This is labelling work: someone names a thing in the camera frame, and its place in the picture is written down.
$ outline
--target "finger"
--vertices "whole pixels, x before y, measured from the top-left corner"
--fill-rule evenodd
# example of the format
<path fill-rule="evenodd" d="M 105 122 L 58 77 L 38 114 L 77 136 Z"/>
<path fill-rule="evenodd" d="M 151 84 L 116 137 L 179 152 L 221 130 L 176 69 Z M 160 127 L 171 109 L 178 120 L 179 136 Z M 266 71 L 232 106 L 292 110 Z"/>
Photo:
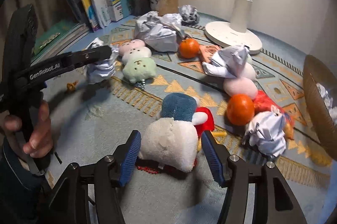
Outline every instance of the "finger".
<path fill-rule="evenodd" d="M 27 142 L 26 144 L 24 144 L 22 149 L 26 154 L 34 153 L 37 150 L 44 147 L 50 141 L 51 138 L 52 138 L 52 133 L 51 133 L 50 130 L 48 130 L 48 132 L 46 134 L 41 135 L 41 139 L 40 139 L 39 144 L 36 148 L 33 148 L 31 146 L 30 142 Z"/>
<path fill-rule="evenodd" d="M 45 121 L 49 117 L 49 106 L 45 100 L 41 102 L 38 117 L 41 121 Z"/>
<path fill-rule="evenodd" d="M 44 137 L 50 131 L 50 125 L 51 125 L 50 118 L 46 119 L 45 121 L 39 121 L 37 123 L 28 142 L 32 150 L 37 150 L 41 148 L 41 144 L 43 143 Z M 31 153 L 32 151 L 31 149 L 24 150 L 24 152 L 26 153 L 27 151 L 27 153 Z"/>
<path fill-rule="evenodd" d="M 43 146 L 41 149 L 33 152 L 30 154 L 30 156 L 32 158 L 42 158 L 44 157 L 46 154 L 48 154 L 48 152 L 53 148 L 53 140 L 50 139 L 50 141 Z"/>
<path fill-rule="evenodd" d="M 16 132 L 22 127 L 22 121 L 20 118 L 14 115 L 8 115 L 4 120 L 5 129 L 10 132 Z"/>

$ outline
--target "tangerine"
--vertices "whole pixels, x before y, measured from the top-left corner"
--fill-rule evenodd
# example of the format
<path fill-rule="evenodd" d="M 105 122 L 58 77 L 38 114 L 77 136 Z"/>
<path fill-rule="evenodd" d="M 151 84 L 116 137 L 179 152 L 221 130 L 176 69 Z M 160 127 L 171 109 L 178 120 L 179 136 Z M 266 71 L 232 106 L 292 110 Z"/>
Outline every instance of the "tangerine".
<path fill-rule="evenodd" d="M 234 125 L 246 125 L 254 117 L 254 103 L 249 96 L 236 94 L 230 98 L 226 113 L 229 121 Z"/>
<path fill-rule="evenodd" d="M 199 43 L 193 38 L 187 38 L 180 43 L 179 52 L 185 59 L 195 58 L 199 53 Z"/>

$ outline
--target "metal screw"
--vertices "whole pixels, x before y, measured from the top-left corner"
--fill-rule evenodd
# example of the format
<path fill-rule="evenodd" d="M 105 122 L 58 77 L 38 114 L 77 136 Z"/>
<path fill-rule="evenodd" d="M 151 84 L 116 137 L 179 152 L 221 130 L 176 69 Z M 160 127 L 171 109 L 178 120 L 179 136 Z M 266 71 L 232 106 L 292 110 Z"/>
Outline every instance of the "metal screw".
<path fill-rule="evenodd" d="M 239 157 L 237 155 L 230 155 L 230 160 L 235 162 L 239 160 Z"/>
<path fill-rule="evenodd" d="M 275 163 L 273 163 L 272 161 L 268 161 L 266 165 L 268 168 L 271 168 L 271 169 L 275 167 Z"/>
<path fill-rule="evenodd" d="M 70 165 L 74 170 L 78 167 L 78 164 L 76 162 L 73 162 Z"/>
<path fill-rule="evenodd" d="M 104 161 L 106 162 L 112 162 L 114 160 L 114 157 L 112 155 L 107 155 L 104 157 Z"/>

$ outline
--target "crumpled paper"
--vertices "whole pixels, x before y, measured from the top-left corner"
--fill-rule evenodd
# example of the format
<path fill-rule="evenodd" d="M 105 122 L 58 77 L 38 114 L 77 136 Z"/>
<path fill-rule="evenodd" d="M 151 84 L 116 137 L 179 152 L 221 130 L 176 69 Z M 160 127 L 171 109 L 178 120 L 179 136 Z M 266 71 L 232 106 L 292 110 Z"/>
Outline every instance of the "crumpled paper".
<path fill-rule="evenodd" d="M 136 21 L 134 35 L 159 52 L 178 51 L 176 27 L 181 25 L 182 17 L 178 13 L 158 16 L 151 11 Z"/>
<path fill-rule="evenodd" d="M 182 25 L 195 25 L 199 22 L 200 16 L 198 14 L 197 8 L 191 5 L 183 5 L 179 7 L 179 14 L 182 16 Z"/>
<path fill-rule="evenodd" d="M 333 107 L 333 98 L 329 97 L 328 91 L 325 89 L 323 85 L 320 83 L 316 84 L 318 91 L 320 92 L 320 95 L 324 101 L 324 104 L 329 111 L 329 115 L 333 121 L 333 123 L 336 125 L 337 124 L 337 106 Z"/>
<path fill-rule="evenodd" d="M 203 69 L 207 75 L 238 78 L 245 68 L 248 53 L 249 47 L 245 45 L 228 46 L 215 52 L 211 63 L 203 62 Z"/>
<path fill-rule="evenodd" d="M 86 49 L 103 46 L 103 41 L 99 38 L 93 40 Z M 118 47 L 110 45 L 111 56 L 109 59 L 86 65 L 86 76 L 89 84 L 99 83 L 103 80 L 109 79 L 115 74 L 115 63 L 118 57 Z"/>
<path fill-rule="evenodd" d="M 273 112 L 258 113 L 248 124 L 242 144 L 249 141 L 250 146 L 257 145 L 258 150 L 276 158 L 286 150 L 283 127 L 285 116 L 277 108 Z"/>

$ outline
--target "green plush toy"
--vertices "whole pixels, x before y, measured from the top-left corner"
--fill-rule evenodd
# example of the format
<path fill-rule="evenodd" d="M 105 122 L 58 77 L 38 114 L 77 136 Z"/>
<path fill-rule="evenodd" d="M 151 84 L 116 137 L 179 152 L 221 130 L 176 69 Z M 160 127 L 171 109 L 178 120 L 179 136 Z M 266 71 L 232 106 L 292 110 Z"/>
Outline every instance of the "green plush toy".
<path fill-rule="evenodd" d="M 123 69 L 124 77 L 134 84 L 157 75 L 156 63 L 151 58 L 137 58 L 129 61 Z"/>

